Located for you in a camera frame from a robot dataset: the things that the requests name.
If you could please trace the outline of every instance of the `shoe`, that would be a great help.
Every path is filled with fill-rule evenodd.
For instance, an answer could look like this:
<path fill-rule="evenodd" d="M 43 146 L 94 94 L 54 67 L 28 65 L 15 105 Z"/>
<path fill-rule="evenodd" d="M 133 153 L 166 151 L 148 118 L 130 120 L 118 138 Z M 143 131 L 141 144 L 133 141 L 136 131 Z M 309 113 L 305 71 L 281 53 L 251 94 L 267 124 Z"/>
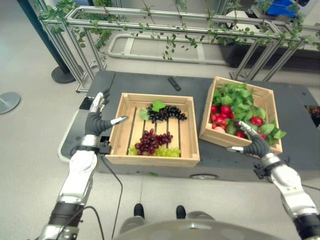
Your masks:
<path fill-rule="evenodd" d="M 140 203 L 137 203 L 137 204 L 134 206 L 133 216 L 140 216 L 140 217 L 142 217 L 143 219 L 145 219 L 144 207 L 143 207 Z"/>
<path fill-rule="evenodd" d="M 176 213 L 176 219 L 185 219 L 187 215 L 184 206 L 181 206 L 181 205 L 176 207 L 175 213 Z"/>

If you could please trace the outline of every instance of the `robotic arm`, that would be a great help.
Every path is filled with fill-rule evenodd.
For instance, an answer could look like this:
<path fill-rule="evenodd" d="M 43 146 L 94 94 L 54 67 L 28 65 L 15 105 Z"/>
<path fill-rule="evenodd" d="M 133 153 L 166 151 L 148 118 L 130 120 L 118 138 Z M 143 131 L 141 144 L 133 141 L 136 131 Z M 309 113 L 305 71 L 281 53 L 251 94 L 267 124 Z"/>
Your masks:
<path fill-rule="evenodd" d="M 102 120 L 101 112 L 108 103 L 109 90 L 103 90 L 94 98 L 85 122 L 85 133 L 76 153 L 69 162 L 69 174 L 61 188 L 49 222 L 42 229 L 38 240 L 75 240 L 79 222 L 93 184 L 97 167 L 100 134 L 127 120 L 127 116 Z"/>
<path fill-rule="evenodd" d="M 281 192 L 283 207 L 292 219 L 303 240 L 320 239 L 320 215 L 311 197 L 304 191 L 299 174 L 274 154 L 266 141 L 243 121 L 236 120 L 251 137 L 248 146 L 232 146 L 227 150 L 257 155 L 261 158 L 265 175 Z"/>

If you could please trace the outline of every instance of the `black cable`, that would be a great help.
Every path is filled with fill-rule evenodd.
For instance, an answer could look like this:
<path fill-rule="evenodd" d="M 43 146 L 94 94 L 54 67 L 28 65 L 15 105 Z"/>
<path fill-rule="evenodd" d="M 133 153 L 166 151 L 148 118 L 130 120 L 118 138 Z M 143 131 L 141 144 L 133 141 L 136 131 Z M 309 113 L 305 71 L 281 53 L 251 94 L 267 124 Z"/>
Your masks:
<path fill-rule="evenodd" d="M 121 192 L 120 192 L 120 197 L 119 197 L 119 202 L 118 202 L 118 208 L 116 210 L 116 215 L 115 215 L 115 220 L 114 220 L 114 225 L 113 225 L 113 231 L 112 231 L 112 239 L 114 238 L 114 234 L 115 234 L 115 230 L 116 230 L 116 224 L 117 224 L 117 219 L 118 219 L 118 213 L 119 213 L 119 208 L 120 208 L 120 202 L 121 202 L 121 197 L 122 197 L 122 192 L 124 189 L 124 186 L 122 185 L 122 182 L 120 181 L 120 179 L 117 177 L 117 175 L 115 174 L 115 172 L 111 169 L 111 167 L 109 167 L 107 165 L 107 163 L 104 160 L 104 157 L 101 154 L 98 154 L 98 156 L 100 157 L 100 159 L 102 160 L 103 164 L 109 169 L 109 171 L 113 174 L 113 176 L 117 179 L 117 181 L 120 183 L 121 185 Z"/>
<path fill-rule="evenodd" d="M 301 184 L 302 186 L 306 187 L 306 188 L 310 188 L 310 189 L 314 189 L 314 190 L 318 190 L 320 191 L 320 188 L 316 188 L 314 186 L 308 186 L 308 185 L 304 185 L 304 184 Z"/>
<path fill-rule="evenodd" d="M 102 225 L 101 225 L 101 221 L 100 221 L 100 217 L 99 214 L 97 212 L 97 210 L 93 207 L 93 206 L 85 206 L 84 208 L 80 209 L 79 211 L 77 211 L 70 219 L 69 221 L 63 226 L 62 230 L 58 233 L 58 235 L 56 236 L 55 240 L 58 240 L 60 235 L 62 234 L 62 232 L 66 229 L 66 227 L 68 226 L 69 223 L 71 223 L 71 221 L 81 212 L 83 212 L 85 209 L 92 209 L 96 215 L 96 218 L 98 220 L 99 223 L 99 228 L 100 228 L 100 232 L 101 232 L 101 237 L 102 240 L 105 240 L 105 236 L 104 236 L 104 231 L 102 229 Z"/>

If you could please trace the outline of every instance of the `pole base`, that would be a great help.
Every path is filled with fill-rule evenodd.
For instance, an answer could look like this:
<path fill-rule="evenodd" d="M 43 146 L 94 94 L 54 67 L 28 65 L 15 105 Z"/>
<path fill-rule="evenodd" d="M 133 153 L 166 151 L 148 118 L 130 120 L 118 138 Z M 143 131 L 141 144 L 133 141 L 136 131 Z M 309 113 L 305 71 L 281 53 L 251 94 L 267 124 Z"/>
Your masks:
<path fill-rule="evenodd" d="M 59 84 L 68 84 L 74 82 L 76 79 L 69 73 L 64 73 L 59 66 L 57 66 L 51 73 L 52 79 Z"/>
<path fill-rule="evenodd" d="M 20 95 L 15 92 L 6 92 L 0 95 L 0 114 L 14 109 L 20 102 Z"/>

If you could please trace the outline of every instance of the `green grape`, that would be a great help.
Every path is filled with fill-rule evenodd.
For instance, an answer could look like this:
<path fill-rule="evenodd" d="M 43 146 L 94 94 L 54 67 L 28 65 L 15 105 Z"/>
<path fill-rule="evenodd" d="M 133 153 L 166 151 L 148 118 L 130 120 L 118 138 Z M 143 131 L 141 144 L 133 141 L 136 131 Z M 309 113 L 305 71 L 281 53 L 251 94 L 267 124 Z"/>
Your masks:
<path fill-rule="evenodd" d="M 135 146 L 130 145 L 128 148 L 128 155 L 137 155 L 138 149 L 135 148 Z"/>
<path fill-rule="evenodd" d="M 159 146 L 159 148 L 155 150 L 153 156 L 178 158 L 180 153 L 181 150 L 177 147 L 166 148 L 164 146 Z"/>

